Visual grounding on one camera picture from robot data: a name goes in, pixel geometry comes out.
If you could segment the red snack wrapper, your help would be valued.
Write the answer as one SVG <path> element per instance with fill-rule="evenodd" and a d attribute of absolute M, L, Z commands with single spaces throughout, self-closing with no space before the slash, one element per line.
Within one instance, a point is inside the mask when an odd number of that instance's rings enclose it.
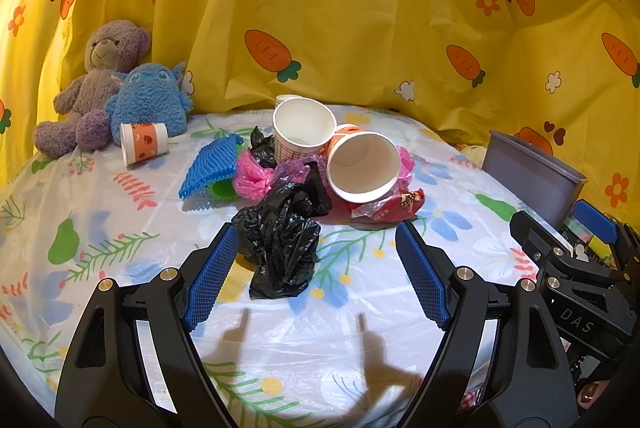
<path fill-rule="evenodd" d="M 334 202 L 353 222 L 384 223 L 394 225 L 404 220 L 413 219 L 425 203 L 423 189 L 410 189 L 414 162 L 404 147 L 398 147 L 400 156 L 400 172 L 393 188 L 379 199 L 357 204 L 336 197 Z"/>

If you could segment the large orange paper cup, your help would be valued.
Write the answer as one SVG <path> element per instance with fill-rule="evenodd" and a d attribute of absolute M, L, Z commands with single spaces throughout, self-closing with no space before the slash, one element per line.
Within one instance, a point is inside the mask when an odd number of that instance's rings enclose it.
<path fill-rule="evenodd" d="M 349 203 L 376 201 L 393 188 L 399 177 L 400 154 L 393 141 L 356 125 L 335 129 L 326 156 L 329 185 Z"/>

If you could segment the black plastic bag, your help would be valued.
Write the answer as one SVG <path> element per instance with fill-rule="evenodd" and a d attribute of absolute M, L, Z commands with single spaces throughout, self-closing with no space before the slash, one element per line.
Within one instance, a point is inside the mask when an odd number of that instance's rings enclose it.
<path fill-rule="evenodd" d="M 274 137 L 256 127 L 245 149 L 261 167 L 276 168 Z M 254 267 L 250 298 L 281 299 L 300 295 L 316 267 L 321 226 L 317 220 L 332 211 L 328 179 L 321 181 L 316 163 L 302 183 L 281 182 L 260 201 L 232 218 L 239 234 L 240 254 Z"/>

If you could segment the small orange paper cup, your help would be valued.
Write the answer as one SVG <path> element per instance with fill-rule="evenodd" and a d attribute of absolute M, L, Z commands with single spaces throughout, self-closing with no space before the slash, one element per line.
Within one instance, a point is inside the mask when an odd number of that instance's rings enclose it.
<path fill-rule="evenodd" d="M 155 159 L 169 151 L 166 126 L 163 123 L 122 124 L 120 146 L 126 166 Z"/>

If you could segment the pink plastic bag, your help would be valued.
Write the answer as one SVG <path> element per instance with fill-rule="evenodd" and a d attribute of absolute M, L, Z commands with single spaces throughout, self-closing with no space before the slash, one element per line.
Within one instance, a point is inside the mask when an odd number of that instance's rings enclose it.
<path fill-rule="evenodd" d="M 326 181 L 326 159 L 323 156 L 314 154 L 303 159 L 289 159 L 276 168 L 265 168 L 259 165 L 250 150 L 244 150 L 236 162 L 232 187 L 242 199 L 258 202 L 278 183 L 304 182 L 310 174 L 311 163 L 318 165 L 321 181 Z"/>

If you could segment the grid pattern paper cup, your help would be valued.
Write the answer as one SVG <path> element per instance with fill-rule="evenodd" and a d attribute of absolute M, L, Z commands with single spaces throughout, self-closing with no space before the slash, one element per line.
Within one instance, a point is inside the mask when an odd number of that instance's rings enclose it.
<path fill-rule="evenodd" d="M 337 125 L 333 112 L 308 98 L 291 98 L 273 111 L 274 157 L 278 164 L 318 154 L 332 139 Z"/>

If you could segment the green foam net sleeve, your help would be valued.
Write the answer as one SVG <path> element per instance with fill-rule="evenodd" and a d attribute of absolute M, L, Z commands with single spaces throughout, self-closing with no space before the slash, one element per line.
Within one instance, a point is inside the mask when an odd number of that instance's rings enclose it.
<path fill-rule="evenodd" d="M 233 202 L 238 198 L 231 179 L 212 182 L 207 186 L 207 191 L 215 202 Z"/>

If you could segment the small grid paper cup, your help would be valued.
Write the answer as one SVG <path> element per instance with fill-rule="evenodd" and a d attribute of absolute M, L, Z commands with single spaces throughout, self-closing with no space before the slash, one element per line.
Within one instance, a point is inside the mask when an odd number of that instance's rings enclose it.
<path fill-rule="evenodd" d="M 279 95 L 276 97 L 276 106 L 279 107 L 280 104 L 285 103 L 286 101 L 299 99 L 297 95 Z"/>

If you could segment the yellow green box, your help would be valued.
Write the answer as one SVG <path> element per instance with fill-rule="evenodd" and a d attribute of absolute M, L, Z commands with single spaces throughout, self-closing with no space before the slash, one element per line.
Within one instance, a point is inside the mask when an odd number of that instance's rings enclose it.
<path fill-rule="evenodd" d="M 561 234 L 570 243 L 574 256 L 579 260 L 592 261 L 608 269 L 617 268 L 611 247 L 601 241 L 577 219 L 567 217 L 563 222 Z"/>

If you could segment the grey plastic bin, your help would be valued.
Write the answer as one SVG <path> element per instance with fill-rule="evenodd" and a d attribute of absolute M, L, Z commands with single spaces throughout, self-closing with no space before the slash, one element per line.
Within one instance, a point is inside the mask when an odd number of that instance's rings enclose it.
<path fill-rule="evenodd" d="M 483 169 L 559 229 L 588 178 L 518 137 L 491 130 Z"/>

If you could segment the yellow plush toy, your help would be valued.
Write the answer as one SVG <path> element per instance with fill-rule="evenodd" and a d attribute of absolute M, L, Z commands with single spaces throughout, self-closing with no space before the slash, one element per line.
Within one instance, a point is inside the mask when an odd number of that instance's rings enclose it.
<path fill-rule="evenodd" d="M 475 166 L 483 167 L 487 153 L 487 148 L 484 145 L 461 144 L 459 151 Z"/>

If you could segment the floral white bed sheet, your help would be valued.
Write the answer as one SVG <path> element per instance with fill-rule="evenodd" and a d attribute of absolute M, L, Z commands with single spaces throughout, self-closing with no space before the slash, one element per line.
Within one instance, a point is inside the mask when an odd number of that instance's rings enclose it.
<path fill-rule="evenodd" d="M 488 282 L 537 269 L 510 233 L 525 203 L 442 142 L 394 113 L 336 107 L 338 122 L 379 133 L 410 159 L 425 243 Z M 1 190 L 1 347 L 47 411 L 96 284 L 127 286 L 178 267 L 243 207 L 236 197 L 179 192 L 196 155 L 220 139 L 272 132 L 268 110 L 190 119 L 165 154 L 127 166 L 116 145 L 35 155 Z M 389 427 L 401 418 L 442 339 L 397 254 L 395 229 L 352 217 L 341 201 L 320 217 L 316 262 L 277 297 L 254 293 L 256 266 L 235 260 L 192 339 L 242 427 Z"/>

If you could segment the yellow carrot print curtain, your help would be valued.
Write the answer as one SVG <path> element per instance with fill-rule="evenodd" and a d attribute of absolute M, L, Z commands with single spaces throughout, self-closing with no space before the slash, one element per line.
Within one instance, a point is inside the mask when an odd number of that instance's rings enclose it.
<path fill-rule="evenodd" d="M 550 143 L 587 200 L 639 219 L 639 0 L 1 0 L 1 177 L 107 21 L 185 62 L 204 113 L 282 92 L 408 114 L 453 144 Z"/>

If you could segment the blue plush monster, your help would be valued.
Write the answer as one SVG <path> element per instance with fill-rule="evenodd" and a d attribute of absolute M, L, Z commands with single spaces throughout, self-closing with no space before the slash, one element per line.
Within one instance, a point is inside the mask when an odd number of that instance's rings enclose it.
<path fill-rule="evenodd" d="M 114 144 L 122 145 L 122 124 L 162 123 L 169 137 L 186 132 L 186 115 L 193 109 L 193 101 L 180 90 L 185 66 L 184 62 L 173 68 L 160 63 L 144 63 L 129 73 L 111 75 L 118 92 L 106 101 L 104 111 L 111 121 Z"/>

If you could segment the purple teddy bear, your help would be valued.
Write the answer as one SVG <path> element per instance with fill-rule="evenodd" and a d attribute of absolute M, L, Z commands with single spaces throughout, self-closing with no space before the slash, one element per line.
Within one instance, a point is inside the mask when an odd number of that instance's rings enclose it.
<path fill-rule="evenodd" d="M 150 49 L 151 34 L 128 20 L 114 20 L 94 32 L 86 45 L 86 73 L 53 99 L 62 122 L 47 121 L 34 130 L 37 150 L 49 159 L 81 148 L 94 151 L 112 139 L 105 103 L 119 91 L 116 75 L 130 72 Z"/>

